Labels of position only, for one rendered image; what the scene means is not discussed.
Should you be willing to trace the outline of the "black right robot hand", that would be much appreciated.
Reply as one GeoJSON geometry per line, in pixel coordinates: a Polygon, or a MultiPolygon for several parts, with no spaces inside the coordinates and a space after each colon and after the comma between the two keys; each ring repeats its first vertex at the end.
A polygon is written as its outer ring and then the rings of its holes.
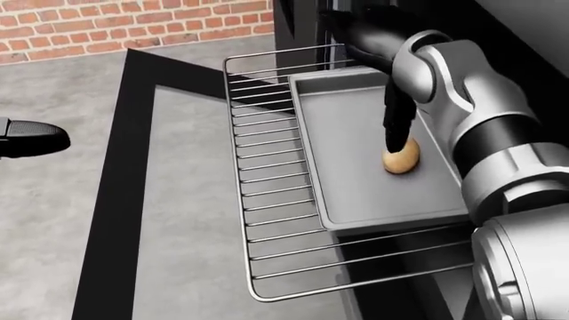
{"type": "Polygon", "coordinates": [[[363,66],[389,76],[384,93],[385,143],[389,153],[402,151],[417,111],[413,98],[395,83],[393,63],[408,35],[359,18],[352,12],[322,10],[319,20],[335,42],[344,44],[348,56],[363,66]]]}

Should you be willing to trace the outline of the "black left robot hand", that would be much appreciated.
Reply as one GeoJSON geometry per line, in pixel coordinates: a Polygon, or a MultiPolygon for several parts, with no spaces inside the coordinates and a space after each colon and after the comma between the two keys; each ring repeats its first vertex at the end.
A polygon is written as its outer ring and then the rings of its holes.
{"type": "Polygon", "coordinates": [[[70,146],[68,133],[54,124],[0,116],[0,158],[43,156],[70,146]]]}

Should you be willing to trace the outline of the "golden bread roll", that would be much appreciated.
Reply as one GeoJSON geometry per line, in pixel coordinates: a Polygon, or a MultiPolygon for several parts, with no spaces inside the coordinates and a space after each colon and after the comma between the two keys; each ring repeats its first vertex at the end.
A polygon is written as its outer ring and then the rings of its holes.
{"type": "Polygon", "coordinates": [[[414,138],[409,138],[401,151],[390,153],[382,151],[381,161],[384,170],[392,174],[405,174],[410,172],[419,163],[421,149],[414,138]]]}

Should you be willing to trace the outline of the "grey baking tray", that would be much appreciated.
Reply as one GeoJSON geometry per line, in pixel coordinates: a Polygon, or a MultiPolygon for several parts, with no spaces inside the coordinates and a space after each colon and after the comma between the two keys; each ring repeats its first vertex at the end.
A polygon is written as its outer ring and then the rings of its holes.
{"type": "Polygon", "coordinates": [[[288,78],[322,226],[337,234],[367,234],[467,221],[459,178],[422,116],[411,129],[421,151],[417,166],[400,175],[384,169],[387,81],[372,68],[288,78]]]}

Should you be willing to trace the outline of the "black glass oven door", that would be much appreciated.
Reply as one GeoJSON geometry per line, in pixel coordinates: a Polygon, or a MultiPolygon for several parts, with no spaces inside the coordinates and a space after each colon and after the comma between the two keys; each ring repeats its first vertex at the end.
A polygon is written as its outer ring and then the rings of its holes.
{"type": "Polygon", "coordinates": [[[220,61],[127,53],[71,320],[349,320],[247,290],[220,61]]]}

